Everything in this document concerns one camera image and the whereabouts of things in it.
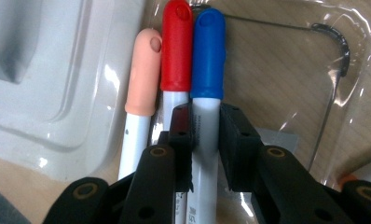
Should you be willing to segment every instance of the blue marker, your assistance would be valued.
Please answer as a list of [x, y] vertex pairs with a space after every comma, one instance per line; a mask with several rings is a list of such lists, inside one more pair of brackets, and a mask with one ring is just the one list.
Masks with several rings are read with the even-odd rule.
[[186, 223], [215, 223], [218, 128], [224, 96], [226, 23], [214, 8], [199, 14], [194, 27], [191, 98], [196, 146], [192, 154], [194, 192], [187, 194]]

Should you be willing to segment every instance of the peach marker cap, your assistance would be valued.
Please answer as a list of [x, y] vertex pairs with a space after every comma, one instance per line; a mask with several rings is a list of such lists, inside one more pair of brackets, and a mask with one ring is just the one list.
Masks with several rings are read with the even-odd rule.
[[152, 116], [156, 111], [162, 38], [158, 31], [144, 29], [133, 48], [127, 113]]

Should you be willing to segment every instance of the tan surface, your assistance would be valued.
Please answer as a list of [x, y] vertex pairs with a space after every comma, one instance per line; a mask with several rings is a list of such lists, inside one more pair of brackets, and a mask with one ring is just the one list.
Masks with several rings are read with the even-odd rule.
[[[329, 2], [345, 8], [355, 7], [371, 29], [371, 0]], [[308, 21], [322, 21], [322, 15], [327, 14], [322, 13], [320, 5], [296, 0], [215, 0], [212, 4], [228, 14], [236, 12], [248, 18], [285, 21], [299, 26], [305, 26]], [[330, 7], [325, 10], [330, 12], [332, 18], [338, 17], [338, 11], [348, 11]], [[348, 14], [354, 16], [357, 12], [348, 11]], [[226, 68], [225, 101], [239, 106], [255, 126], [278, 131], [288, 121], [284, 130], [301, 136], [298, 146], [303, 149], [297, 150], [295, 154], [307, 165], [330, 90], [330, 83], [317, 77], [324, 76], [329, 71], [324, 66], [335, 65], [332, 60], [337, 57], [337, 51], [333, 49], [336, 46], [329, 38], [311, 34], [303, 34], [306, 36], [303, 37], [298, 31], [281, 31], [250, 23], [234, 24], [234, 21], [228, 21], [227, 25], [228, 30], [234, 30], [235, 26], [237, 30], [234, 31], [236, 35], [228, 34], [227, 43], [232, 47], [228, 49], [227, 55], [231, 61]], [[352, 59], [355, 61], [351, 63], [348, 78], [340, 81], [340, 92], [311, 169], [317, 180], [328, 180], [327, 184], [333, 187], [336, 186], [338, 176], [371, 160], [371, 57], [367, 60], [371, 52], [371, 41], [360, 33], [360, 27], [365, 27], [362, 24], [354, 26], [351, 22], [339, 22], [337, 25], [349, 39], [351, 49], [360, 54], [353, 55]], [[302, 74], [311, 74], [316, 79], [306, 82], [305, 77], [300, 76]], [[328, 87], [328, 91], [319, 91], [322, 87]], [[280, 97], [279, 102], [278, 99], [272, 101], [275, 97]], [[118, 162], [117, 153], [94, 176], [102, 177], [110, 184], [114, 183], [117, 179]], [[0, 161], [0, 192], [33, 223], [43, 220], [50, 205], [67, 185], [68, 183], [52, 181], [34, 171]], [[220, 201], [220, 223], [238, 220], [231, 218], [232, 213], [226, 213], [226, 206], [241, 209], [238, 203], [231, 206], [232, 203], [226, 199]]]

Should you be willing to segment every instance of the marker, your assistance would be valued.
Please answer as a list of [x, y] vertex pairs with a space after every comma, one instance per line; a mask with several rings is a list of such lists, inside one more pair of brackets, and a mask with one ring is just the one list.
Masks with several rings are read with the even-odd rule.
[[136, 171], [147, 146], [151, 116], [155, 113], [162, 39], [158, 31], [144, 29], [133, 47], [131, 77], [125, 111], [124, 138], [118, 179]]
[[194, 26], [191, 98], [196, 146], [192, 153], [194, 192], [187, 195], [188, 224], [215, 223], [218, 127], [223, 99], [226, 25], [214, 8], [199, 14]]
[[[172, 111], [188, 103], [191, 89], [193, 17], [184, 0], [169, 1], [162, 19], [163, 131], [171, 127]], [[175, 223], [186, 221], [186, 193], [176, 193]]]

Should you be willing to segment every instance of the blue marker cap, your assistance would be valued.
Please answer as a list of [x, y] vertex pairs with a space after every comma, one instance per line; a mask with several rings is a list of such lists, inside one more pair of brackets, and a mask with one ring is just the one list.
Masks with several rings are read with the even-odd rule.
[[225, 38], [223, 14], [214, 8], [201, 12], [194, 28], [191, 98], [223, 99]]

